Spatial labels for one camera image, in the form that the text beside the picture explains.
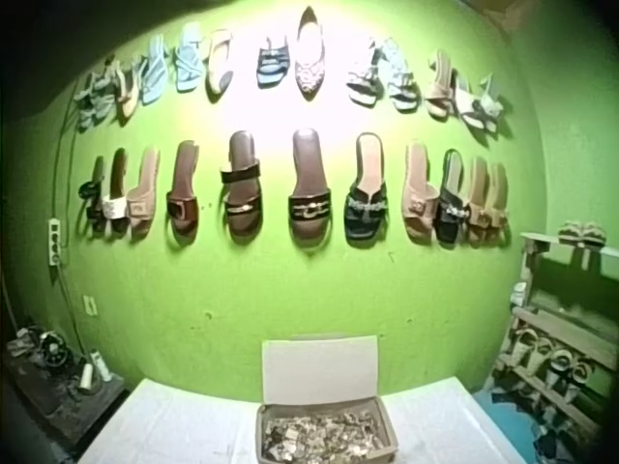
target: wooden slat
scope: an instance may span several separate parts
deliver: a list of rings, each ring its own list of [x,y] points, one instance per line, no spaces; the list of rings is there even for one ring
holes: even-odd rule
[[[532,309],[534,308],[515,307],[514,316],[571,346],[607,369],[617,369],[617,349],[612,343],[554,314],[546,311],[533,313]]]

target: light blue sandal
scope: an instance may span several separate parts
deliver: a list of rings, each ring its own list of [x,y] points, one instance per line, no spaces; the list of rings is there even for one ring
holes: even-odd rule
[[[200,60],[198,48],[202,36],[197,22],[185,24],[181,34],[181,44],[175,50],[176,88],[179,92],[195,89],[204,74],[204,65]]]
[[[142,103],[157,101],[167,84],[167,64],[165,63],[165,44],[163,36],[158,34],[148,43],[148,55],[140,67],[142,75]]]

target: dark brown sandal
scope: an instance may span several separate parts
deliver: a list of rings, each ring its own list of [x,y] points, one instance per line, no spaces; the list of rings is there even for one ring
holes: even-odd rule
[[[327,187],[320,139],[313,129],[300,129],[293,138],[297,184],[288,197],[288,214],[294,234],[301,239],[321,237],[331,217],[331,191]]]
[[[230,232],[250,235],[260,223],[262,202],[260,190],[260,163],[255,158],[253,137],[246,130],[230,137],[228,155],[230,166],[221,171],[221,181],[227,187],[223,199]]]
[[[197,227],[199,207],[192,187],[197,157],[198,147],[192,140],[181,142],[176,153],[174,183],[166,197],[172,226],[181,235],[189,235]]]
[[[127,152],[119,148],[114,154],[112,175],[109,179],[109,195],[103,198],[103,214],[111,221],[112,230],[118,234],[127,231],[127,197],[125,196],[125,173],[127,172]]]

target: brown sandal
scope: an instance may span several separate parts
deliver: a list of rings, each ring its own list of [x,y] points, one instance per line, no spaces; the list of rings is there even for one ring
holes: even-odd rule
[[[467,237],[471,244],[479,244],[484,240],[486,230],[490,226],[490,216],[486,212],[486,160],[473,158],[471,162],[471,183],[469,185],[467,219]]]
[[[301,239],[322,236],[331,217],[331,191],[327,187],[320,139],[313,129],[300,129],[292,138],[297,184],[288,197],[288,214],[294,234]]]
[[[142,155],[139,168],[139,184],[127,192],[127,210],[136,232],[147,234],[155,217],[157,206],[157,175],[159,151],[149,147]]]
[[[230,168],[221,171],[221,181],[228,190],[223,199],[228,227],[233,234],[249,235],[262,217],[260,163],[255,158],[250,132],[239,130],[232,134],[228,156]]]
[[[174,184],[167,193],[167,213],[174,230],[189,235],[197,227],[199,207],[193,194],[192,178],[197,165],[198,147],[192,140],[181,142],[174,166]]]
[[[420,141],[406,147],[406,181],[402,191],[402,217],[412,239],[429,239],[438,205],[438,190],[427,182],[427,150]]]

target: electrical outlet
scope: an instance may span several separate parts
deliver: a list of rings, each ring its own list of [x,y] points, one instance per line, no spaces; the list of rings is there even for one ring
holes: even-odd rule
[[[60,220],[53,217],[47,222],[47,251],[49,266],[60,265]]]

